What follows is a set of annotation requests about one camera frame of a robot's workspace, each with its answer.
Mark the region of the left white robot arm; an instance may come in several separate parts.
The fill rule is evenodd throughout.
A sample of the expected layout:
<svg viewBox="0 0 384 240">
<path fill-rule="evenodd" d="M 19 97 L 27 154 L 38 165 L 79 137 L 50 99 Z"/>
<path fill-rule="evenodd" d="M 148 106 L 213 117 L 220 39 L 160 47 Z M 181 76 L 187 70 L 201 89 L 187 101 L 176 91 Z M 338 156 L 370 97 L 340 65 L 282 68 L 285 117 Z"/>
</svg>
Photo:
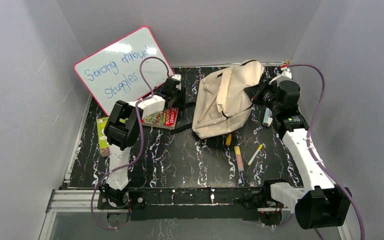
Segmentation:
<svg viewBox="0 0 384 240">
<path fill-rule="evenodd" d="M 129 203 L 124 189 L 129 183 L 130 151 L 137 140 L 144 140 L 144 124 L 175 126 L 177 110 L 185 105 L 181 79 L 180 74 L 174 74 L 144 100 L 115 103 L 103 130 L 109 145 L 108 175 L 99 186 L 100 194 L 115 207 L 124 208 Z"/>
</svg>

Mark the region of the beige backpack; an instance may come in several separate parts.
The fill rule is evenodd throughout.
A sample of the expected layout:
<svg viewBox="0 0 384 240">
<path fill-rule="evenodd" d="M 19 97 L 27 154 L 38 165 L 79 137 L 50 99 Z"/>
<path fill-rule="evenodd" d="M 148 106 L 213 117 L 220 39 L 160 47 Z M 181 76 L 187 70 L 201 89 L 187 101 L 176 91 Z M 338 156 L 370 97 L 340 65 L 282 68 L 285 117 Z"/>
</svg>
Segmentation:
<svg viewBox="0 0 384 240">
<path fill-rule="evenodd" d="M 228 134 L 243 127 L 252 102 L 245 88 L 257 86 L 264 73 L 257 60 L 223 68 L 199 82 L 192 130 L 200 139 Z"/>
</svg>

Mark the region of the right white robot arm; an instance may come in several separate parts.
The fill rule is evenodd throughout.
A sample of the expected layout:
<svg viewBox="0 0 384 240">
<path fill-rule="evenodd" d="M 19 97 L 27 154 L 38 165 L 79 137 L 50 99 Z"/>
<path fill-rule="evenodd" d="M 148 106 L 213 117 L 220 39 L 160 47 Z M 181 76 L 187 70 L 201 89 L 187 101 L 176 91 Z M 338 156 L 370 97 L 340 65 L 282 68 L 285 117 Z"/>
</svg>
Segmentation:
<svg viewBox="0 0 384 240">
<path fill-rule="evenodd" d="M 264 79 L 244 92 L 253 104 L 272 112 L 273 128 L 292 155 L 304 187 L 299 191 L 283 179 L 265 180 L 262 202 L 289 208 L 305 230 L 342 226 L 351 204 L 350 191 L 341 189 L 320 167 L 322 160 L 312 146 L 309 125 L 299 111 L 300 86 L 291 79 Z"/>
</svg>

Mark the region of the red treehouse book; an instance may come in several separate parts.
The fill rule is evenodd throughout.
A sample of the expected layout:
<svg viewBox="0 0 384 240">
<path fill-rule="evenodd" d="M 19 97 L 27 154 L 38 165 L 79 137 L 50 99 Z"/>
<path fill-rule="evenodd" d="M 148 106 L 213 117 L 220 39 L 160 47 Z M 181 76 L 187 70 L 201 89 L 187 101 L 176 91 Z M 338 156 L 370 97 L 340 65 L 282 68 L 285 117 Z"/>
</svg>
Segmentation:
<svg viewBox="0 0 384 240">
<path fill-rule="evenodd" d="M 164 111 L 155 112 L 145 117 L 141 122 L 143 126 L 173 130 L 176 127 L 179 109 L 167 108 Z"/>
</svg>

